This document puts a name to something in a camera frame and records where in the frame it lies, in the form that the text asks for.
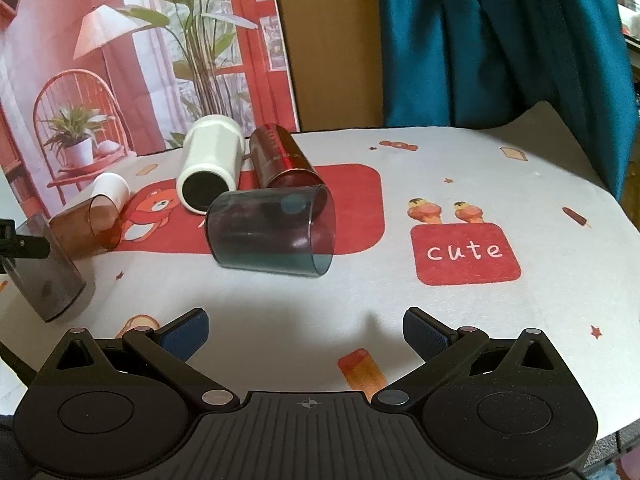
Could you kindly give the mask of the white ribbed tumbler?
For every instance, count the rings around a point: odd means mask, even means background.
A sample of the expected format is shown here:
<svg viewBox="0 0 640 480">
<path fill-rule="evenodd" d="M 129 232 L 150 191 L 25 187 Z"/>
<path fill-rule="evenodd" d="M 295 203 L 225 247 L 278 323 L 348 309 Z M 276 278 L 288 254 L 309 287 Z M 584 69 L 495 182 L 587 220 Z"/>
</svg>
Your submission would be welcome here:
<svg viewBox="0 0 640 480">
<path fill-rule="evenodd" d="M 183 206 L 194 214 L 206 214 L 220 194 L 236 191 L 244 151 L 244 134 L 233 119 L 207 115 L 194 122 L 183 142 L 176 181 Z"/>
</svg>

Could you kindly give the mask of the small white paper cup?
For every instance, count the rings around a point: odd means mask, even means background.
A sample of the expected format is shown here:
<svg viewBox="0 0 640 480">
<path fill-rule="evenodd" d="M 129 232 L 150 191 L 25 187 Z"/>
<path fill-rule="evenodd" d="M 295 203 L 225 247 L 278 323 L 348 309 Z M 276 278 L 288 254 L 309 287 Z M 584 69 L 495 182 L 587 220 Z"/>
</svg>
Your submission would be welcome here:
<svg viewBox="0 0 640 480">
<path fill-rule="evenodd" d="M 93 181 L 91 196 L 103 195 L 111 200 L 119 211 L 129 202 L 131 191 L 127 181 L 114 172 L 99 174 Z"/>
</svg>

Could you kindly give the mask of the white cartoon print tablecloth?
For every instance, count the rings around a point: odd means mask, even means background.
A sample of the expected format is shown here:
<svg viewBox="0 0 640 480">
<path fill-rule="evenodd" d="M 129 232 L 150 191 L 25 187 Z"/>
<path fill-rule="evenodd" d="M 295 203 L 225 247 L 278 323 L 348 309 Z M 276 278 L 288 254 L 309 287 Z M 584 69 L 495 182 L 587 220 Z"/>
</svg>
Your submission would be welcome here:
<svg viewBox="0 0 640 480">
<path fill-rule="evenodd" d="M 546 103 L 504 127 L 303 133 L 337 233 L 321 278 L 225 269 L 178 202 L 182 154 L 117 166 L 134 224 L 81 263 L 87 288 L 44 322 L 1 284 L 1 339 L 40 367 L 63 333 L 111 338 L 138 314 L 194 307 L 212 328 L 191 363 L 236 393 L 371 392 L 416 368 L 401 336 L 418 307 L 497 338 L 543 330 L 608 436 L 639 417 L 639 234 Z"/>
</svg>

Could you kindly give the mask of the teal blue curtain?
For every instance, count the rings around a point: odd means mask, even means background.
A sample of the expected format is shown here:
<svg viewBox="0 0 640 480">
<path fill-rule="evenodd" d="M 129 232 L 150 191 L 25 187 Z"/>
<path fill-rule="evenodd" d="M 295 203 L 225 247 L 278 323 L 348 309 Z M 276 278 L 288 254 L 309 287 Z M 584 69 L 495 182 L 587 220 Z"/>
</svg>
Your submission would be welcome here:
<svg viewBox="0 0 640 480">
<path fill-rule="evenodd" d="M 378 0 L 389 127 L 489 129 L 549 103 L 614 195 L 638 124 L 616 0 Z"/>
</svg>

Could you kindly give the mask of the grey transparent plastic cup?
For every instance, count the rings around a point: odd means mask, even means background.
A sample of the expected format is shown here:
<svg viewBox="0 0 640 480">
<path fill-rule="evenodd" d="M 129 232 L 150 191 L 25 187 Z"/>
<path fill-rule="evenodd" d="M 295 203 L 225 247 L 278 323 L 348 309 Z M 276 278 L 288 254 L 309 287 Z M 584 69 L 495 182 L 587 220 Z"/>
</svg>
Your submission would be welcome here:
<svg viewBox="0 0 640 480">
<path fill-rule="evenodd" d="M 45 259 L 1 261 L 1 272 L 8 274 L 29 305 L 43 319 L 51 322 L 62 315 L 80 296 L 86 281 L 53 235 L 49 222 L 36 212 L 20 226 L 18 235 L 43 235 L 50 243 Z"/>
</svg>

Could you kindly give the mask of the printed living room backdrop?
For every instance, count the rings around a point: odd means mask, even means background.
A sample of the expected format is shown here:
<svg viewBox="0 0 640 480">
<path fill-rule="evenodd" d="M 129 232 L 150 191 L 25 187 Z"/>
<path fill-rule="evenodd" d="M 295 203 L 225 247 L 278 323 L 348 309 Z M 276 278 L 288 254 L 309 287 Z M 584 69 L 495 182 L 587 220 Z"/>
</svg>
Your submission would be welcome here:
<svg viewBox="0 0 640 480">
<path fill-rule="evenodd" d="M 298 127 L 277 0 L 1 0 L 1 203 L 53 216 L 208 114 Z"/>
</svg>

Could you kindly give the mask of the blue-grey transparent plastic cup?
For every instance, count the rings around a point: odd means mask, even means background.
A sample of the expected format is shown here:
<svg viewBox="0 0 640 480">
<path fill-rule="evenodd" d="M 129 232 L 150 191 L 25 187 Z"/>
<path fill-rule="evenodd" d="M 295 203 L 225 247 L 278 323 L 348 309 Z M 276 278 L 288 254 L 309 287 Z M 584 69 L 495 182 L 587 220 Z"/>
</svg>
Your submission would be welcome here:
<svg viewBox="0 0 640 480">
<path fill-rule="evenodd" d="M 323 184 L 227 192 L 210 205 L 205 233 L 224 268 L 316 278 L 334 256 L 334 200 Z"/>
</svg>

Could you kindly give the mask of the brown transparent plastic cup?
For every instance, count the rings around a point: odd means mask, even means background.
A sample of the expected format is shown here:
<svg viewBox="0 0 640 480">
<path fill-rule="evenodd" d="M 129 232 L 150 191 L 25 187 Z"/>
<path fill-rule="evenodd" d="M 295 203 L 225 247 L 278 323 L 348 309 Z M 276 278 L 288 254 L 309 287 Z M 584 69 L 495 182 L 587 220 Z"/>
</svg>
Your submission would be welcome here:
<svg viewBox="0 0 640 480">
<path fill-rule="evenodd" d="M 122 238 L 122 220 L 114 202 L 99 194 L 53 217 L 49 226 L 72 260 L 111 252 Z"/>
</svg>

